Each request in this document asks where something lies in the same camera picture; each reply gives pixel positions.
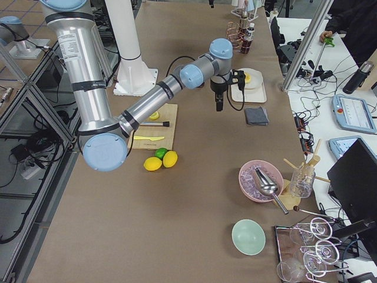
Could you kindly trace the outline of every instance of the lime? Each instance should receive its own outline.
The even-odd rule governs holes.
[[[163,162],[161,159],[157,157],[149,157],[145,160],[144,162],[144,168],[147,169],[148,171],[156,171],[158,168],[161,167]]]
[[[173,167],[178,160],[178,154],[174,151],[167,152],[164,155],[163,164],[166,168]]]
[[[164,158],[164,155],[168,152],[168,150],[165,148],[165,147],[161,147],[159,149],[156,150],[156,152],[154,153],[155,157],[158,157],[159,159],[163,159]]]
[[[151,120],[157,120],[160,118],[160,113],[158,111],[154,112],[151,116],[149,116],[149,119]]]

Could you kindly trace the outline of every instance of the lemon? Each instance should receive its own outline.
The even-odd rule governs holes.
[[[160,113],[158,111],[154,112],[151,116],[149,116],[149,119],[151,120],[157,120],[160,118]]]
[[[155,155],[155,157],[158,157],[159,159],[162,160],[167,152],[168,152],[168,150],[165,147],[161,147],[161,148],[156,150],[154,155]]]
[[[248,84],[252,81],[252,77],[249,73],[245,72],[245,83]]]
[[[148,171],[156,171],[158,168],[161,167],[162,164],[163,162],[161,161],[161,159],[154,156],[147,158],[143,165],[144,168]]]
[[[173,167],[178,160],[178,154],[175,151],[167,152],[164,155],[163,163],[166,168]]]

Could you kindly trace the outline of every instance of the yellow knife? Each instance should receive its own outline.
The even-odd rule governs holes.
[[[134,136],[134,140],[151,140],[155,142],[156,140],[163,140],[165,137],[143,137],[143,136]]]

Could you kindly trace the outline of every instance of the hand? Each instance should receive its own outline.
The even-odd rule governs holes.
[[[323,42],[326,37],[332,37],[332,31],[324,31],[323,33],[321,33],[321,35],[319,36],[319,41]]]

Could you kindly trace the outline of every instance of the black water bottle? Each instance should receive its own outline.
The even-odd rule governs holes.
[[[346,94],[353,93],[358,87],[361,87],[371,70],[373,69],[372,61],[365,61],[361,67],[354,73],[348,83],[344,86],[343,91]]]

